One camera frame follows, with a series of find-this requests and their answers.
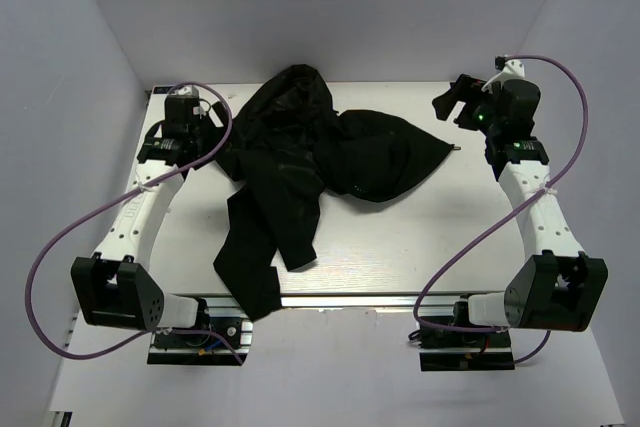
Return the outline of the black zip jacket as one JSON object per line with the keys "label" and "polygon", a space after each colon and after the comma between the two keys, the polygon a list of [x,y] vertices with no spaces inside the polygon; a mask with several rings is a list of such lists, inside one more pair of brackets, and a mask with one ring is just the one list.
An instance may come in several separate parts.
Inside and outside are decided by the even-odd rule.
{"label": "black zip jacket", "polygon": [[453,149],[397,116],[339,113],[318,70],[284,69],[245,103],[215,157],[243,184],[227,201],[230,228],[216,273],[250,320],[268,316],[281,307],[274,256],[289,271],[316,258],[322,192],[390,201],[427,179]]}

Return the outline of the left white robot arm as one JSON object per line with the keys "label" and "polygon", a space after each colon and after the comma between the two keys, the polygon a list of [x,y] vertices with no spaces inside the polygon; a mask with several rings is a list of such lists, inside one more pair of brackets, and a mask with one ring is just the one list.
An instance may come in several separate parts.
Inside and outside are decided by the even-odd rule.
{"label": "left white robot arm", "polygon": [[199,346],[209,339],[212,325],[200,314],[202,303],[165,292],[149,269],[164,217],[188,175],[179,169],[207,155],[218,136],[193,86],[169,93],[164,113],[138,153],[134,196],[123,202],[92,256],[76,258],[71,278],[88,324],[136,331],[177,328],[188,345]]}

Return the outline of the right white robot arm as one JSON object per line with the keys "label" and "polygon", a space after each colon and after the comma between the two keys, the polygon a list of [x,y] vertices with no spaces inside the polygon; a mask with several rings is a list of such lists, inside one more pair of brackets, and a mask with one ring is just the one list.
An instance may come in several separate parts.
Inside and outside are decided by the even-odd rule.
{"label": "right white robot arm", "polygon": [[549,158],[533,136],[539,88],[512,78],[486,84],[462,74],[433,106],[445,120],[456,103],[455,124],[485,137],[485,158],[516,210],[525,263],[499,293],[473,294],[467,311],[451,321],[453,337],[472,346],[488,328],[584,331],[608,278],[605,262],[575,239],[549,186]]}

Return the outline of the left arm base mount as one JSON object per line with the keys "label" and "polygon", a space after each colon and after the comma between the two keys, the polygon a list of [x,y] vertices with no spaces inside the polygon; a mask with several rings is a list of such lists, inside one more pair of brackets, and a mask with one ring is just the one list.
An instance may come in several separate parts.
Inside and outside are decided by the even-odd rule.
{"label": "left arm base mount", "polygon": [[203,334],[153,335],[148,365],[239,367],[249,353],[253,323],[231,297],[199,298],[196,325]]}

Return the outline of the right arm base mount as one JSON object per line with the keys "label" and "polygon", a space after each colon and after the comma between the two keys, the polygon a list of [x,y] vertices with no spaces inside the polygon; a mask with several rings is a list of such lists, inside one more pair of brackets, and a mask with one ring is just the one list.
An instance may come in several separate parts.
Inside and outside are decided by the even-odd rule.
{"label": "right arm base mount", "polygon": [[417,323],[408,343],[418,348],[421,372],[480,372],[515,369],[508,333],[446,331],[442,325],[476,328],[469,321],[470,294],[427,296],[419,308],[422,321],[438,324],[437,329]]}

